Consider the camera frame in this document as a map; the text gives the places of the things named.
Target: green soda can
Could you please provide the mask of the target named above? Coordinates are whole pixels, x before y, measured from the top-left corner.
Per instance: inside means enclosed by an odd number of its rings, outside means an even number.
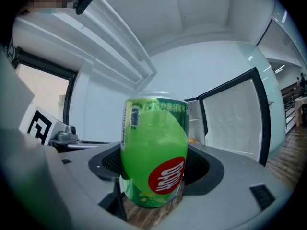
[[[121,140],[123,187],[142,207],[172,200],[183,176],[189,108],[167,92],[140,92],[125,102]]]

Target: white ceiling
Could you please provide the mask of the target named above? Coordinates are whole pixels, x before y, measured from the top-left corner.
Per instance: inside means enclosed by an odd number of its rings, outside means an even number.
[[[183,35],[207,35],[206,25],[211,25],[210,30],[223,27],[227,29],[225,24],[229,0],[106,1],[126,22],[147,51],[182,38]]]

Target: gray surface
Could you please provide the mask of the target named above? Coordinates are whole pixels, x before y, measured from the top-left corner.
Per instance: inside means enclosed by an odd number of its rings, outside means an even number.
[[[88,169],[89,159],[119,142],[60,154],[72,163],[65,167],[76,183],[95,202],[113,189],[113,183],[104,182]],[[154,229],[256,229],[262,226],[285,203],[290,195],[281,181],[254,160],[220,149],[191,143],[194,147],[218,158],[224,168],[220,184],[203,196],[184,196],[179,206]],[[260,210],[250,186],[265,184],[275,202],[265,211]]]

